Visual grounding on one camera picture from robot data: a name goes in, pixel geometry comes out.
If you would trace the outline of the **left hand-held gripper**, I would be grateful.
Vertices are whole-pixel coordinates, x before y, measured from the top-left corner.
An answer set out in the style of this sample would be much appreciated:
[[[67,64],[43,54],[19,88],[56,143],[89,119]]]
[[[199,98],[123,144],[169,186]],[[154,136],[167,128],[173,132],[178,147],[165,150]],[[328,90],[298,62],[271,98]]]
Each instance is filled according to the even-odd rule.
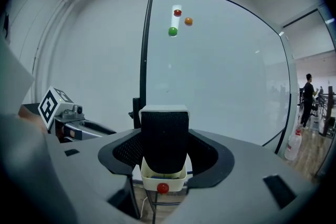
[[[70,123],[78,123],[82,138],[97,138],[116,134],[116,131],[97,122],[84,120],[83,108],[75,104],[64,91],[49,87],[38,107],[39,114],[49,134],[57,137],[63,126],[77,130]]]

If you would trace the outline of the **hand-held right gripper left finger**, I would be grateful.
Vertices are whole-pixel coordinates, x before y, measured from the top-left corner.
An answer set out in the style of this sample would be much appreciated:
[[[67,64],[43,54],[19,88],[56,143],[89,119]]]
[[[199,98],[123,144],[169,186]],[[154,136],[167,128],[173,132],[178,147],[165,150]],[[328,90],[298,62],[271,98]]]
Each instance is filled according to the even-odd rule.
[[[130,130],[91,140],[59,143],[46,135],[52,165],[76,214],[77,223],[138,223],[108,203],[127,182],[125,175],[108,171],[98,159],[100,149],[131,134]]]

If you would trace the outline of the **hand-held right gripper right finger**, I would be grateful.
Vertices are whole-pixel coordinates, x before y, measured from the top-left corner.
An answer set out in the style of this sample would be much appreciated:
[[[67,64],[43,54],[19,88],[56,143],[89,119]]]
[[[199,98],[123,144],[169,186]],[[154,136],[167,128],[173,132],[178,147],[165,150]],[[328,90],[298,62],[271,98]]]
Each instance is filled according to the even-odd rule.
[[[316,190],[262,146],[190,132],[213,143],[218,161],[188,181],[186,197],[164,223],[289,223]]]

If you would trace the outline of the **person's left hand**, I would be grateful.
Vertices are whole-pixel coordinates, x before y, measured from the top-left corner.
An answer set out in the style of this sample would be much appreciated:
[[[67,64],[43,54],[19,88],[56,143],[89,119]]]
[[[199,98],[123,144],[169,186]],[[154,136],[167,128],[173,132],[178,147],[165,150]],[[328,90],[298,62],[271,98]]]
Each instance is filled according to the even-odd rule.
[[[73,130],[73,129],[67,127],[67,126],[63,126],[58,131],[57,137],[58,137],[60,143],[81,141],[82,140],[82,131],[81,130]]]

